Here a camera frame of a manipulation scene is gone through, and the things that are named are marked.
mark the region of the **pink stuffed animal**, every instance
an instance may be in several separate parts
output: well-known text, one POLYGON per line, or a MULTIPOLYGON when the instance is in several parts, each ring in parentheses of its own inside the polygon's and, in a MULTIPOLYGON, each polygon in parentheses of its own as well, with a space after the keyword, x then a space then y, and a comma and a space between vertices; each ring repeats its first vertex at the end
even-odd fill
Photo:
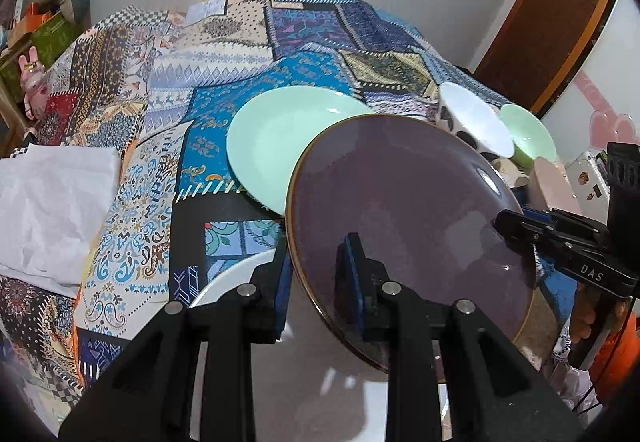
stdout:
POLYGON ((44 65, 38 61, 36 47, 29 49, 29 61, 25 56, 20 56, 18 64, 20 86, 24 90, 24 111, 29 120, 41 120, 49 99, 49 87, 44 65))

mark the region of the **metal screw head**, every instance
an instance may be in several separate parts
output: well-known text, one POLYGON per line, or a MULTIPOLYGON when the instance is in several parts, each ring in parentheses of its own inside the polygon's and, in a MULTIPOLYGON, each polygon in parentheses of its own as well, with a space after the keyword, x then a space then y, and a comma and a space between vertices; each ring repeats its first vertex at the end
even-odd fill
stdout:
POLYGON ((387 281, 382 284, 382 292, 385 294, 389 294, 390 296, 395 296, 396 294, 400 294, 402 290, 402 286, 395 281, 387 281))
POLYGON ((468 299, 460 299, 456 303, 456 308, 463 314, 471 314, 474 310, 476 310, 476 305, 473 301, 469 301, 468 299))
POLYGON ((243 283, 236 289, 238 294, 243 297, 249 297, 254 295, 255 290, 256 290, 255 285, 253 283, 243 283))
POLYGON ((166 305, 164 305, 164 311, 169 314, 169 316, 173 316, 175 314, 179 314, 182 312, 184 305, 179 301, 169 301, 166 305))

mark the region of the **white tissue paper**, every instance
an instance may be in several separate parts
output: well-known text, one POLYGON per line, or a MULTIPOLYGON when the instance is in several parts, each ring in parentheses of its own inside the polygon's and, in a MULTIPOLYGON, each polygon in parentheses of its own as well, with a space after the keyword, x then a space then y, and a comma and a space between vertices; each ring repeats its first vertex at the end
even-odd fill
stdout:
POLYGON ((119 177, 115 148, 31 145, 0 160, 0 274, 75 298, 119 177))

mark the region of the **light green plate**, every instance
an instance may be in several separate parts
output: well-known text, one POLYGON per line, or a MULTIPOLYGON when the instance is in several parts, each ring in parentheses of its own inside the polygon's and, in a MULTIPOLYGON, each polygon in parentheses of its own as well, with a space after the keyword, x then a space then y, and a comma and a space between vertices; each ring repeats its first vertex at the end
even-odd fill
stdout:
POLYGON ((513 159, 523 168, 531 168, 537 157, 555 162, 558 154, 556 145, 545 125, 517 104, 505 104, 498 117, 507 126, 516 147, 513 159))
POLYGON ((289 179, 306 146, 336 122, 373 113, 363 102, 327 88, 269 90, 240 108, 231 121, 226 156, 247 192, 284 215, 289 179))

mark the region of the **black cable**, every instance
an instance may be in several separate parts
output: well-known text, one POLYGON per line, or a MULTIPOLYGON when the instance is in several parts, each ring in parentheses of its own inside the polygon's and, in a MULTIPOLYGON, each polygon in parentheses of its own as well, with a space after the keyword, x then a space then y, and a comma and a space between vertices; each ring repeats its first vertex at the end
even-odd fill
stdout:
POLYGON ((587 413, 588 411, 591 411, 593 408, 597 408, 599 405, 600 403, 596 402, 592 406, 589 406, 587 409, 583 409, 581 412, 578 413, 578 417, 580 417, 580 415, 582 415, 583 413, 587 413))
POLYGON ((620 344, 620 340, 622 339, 622 334, 624 333, 625 329, 626 329, 626 324, 629 321, 629 318, 631 317, 631 312, 634 308, 634 304, 636 303, 636 298, 633 298, 631 300, 631 303, 629 304, 629 308, 626 311, 626 317, 625 317, 625 322, 622 323, 622 328, 620 329, 620 332, 618 332, 618 336, 616 337, 616 344, 613 345, 613 350, 611 351, 611 353, 609 354, 609 358, 607 359, 607 362, 604 363, 604 366, 602 367, 602 371, 600 372, 600 374, 598 375, 598 377, 596 378, 595 381, 593 381, 593 384, 591 385, 591 387, 587 390, 587 393, 585 393, 582 398, 580 399, 580 401, 578 401, 578 404, 576 404, 574 406, 574 408, 572 409, 572 411, 576 411, 580 405, 584 402, 584 400, 587 398, 587 396, 591 393, 591 391, 596 387, 596 384, 598 384, 600 382, 600 377, 602 377, 604 375, 604 372, 606 371, 609 363, 611 362, 611 359, 613 359, 613 354, 616 353, 616 349, 618 348, 618 345, 620 344))

